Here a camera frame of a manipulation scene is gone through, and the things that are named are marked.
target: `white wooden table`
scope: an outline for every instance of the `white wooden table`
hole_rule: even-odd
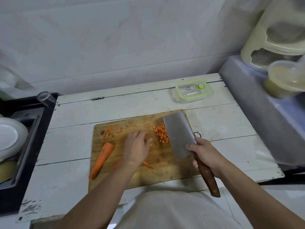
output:
[[[182,104],[173,87],[193,79],[208,82],[212,94]],[[255,159],[256,132],[217,73],[60,96],[19,211],[20,222],[66,214],[87,194],[94,125],[176,109],[184,109],[193,131],[254,181],[284,176],[277,164]],[[217,184],[224,187],[219,179]],[[164,189],[208,188],[201,177],[173,180],[126,190],[120,204],[144,191]]]

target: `plastic food container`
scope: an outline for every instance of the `plastic food container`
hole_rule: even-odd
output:
[[[201,100],[211,93],[209,86],[203,80],[192,80],[176,85],[177,93],[182,103]]]
[[[303,64],[292,61],[275,61],[268,67],[264,89],[273,97],[293,97],[305,92],[305,69]]]

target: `white plate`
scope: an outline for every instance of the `white plate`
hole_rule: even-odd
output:
[[[27,139],[27,128],[19,121],[0,118],[0,161],[18,153]]]

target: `person's left hand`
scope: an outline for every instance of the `person's left hand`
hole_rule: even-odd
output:
[[[146,143],[144,137],[147,131],[133,131],[128,134],[125,142],[125,151],[123,163],[139,167],[147,158],[150,143],[153,141],[149,138]]]

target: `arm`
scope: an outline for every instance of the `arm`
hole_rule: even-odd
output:
[[[134,131],[128,134],[120,167],[76,204],[60,220],[57,229],[108,227],[128,182],[148,155],[152,139],[144,143],[146,133]]]
[[[263,188],[221,155],[212,144],[196,137],[198,145],[187,145],[198,154],[229,190],[254,229],[305,228],[305,221],[290,211]]]

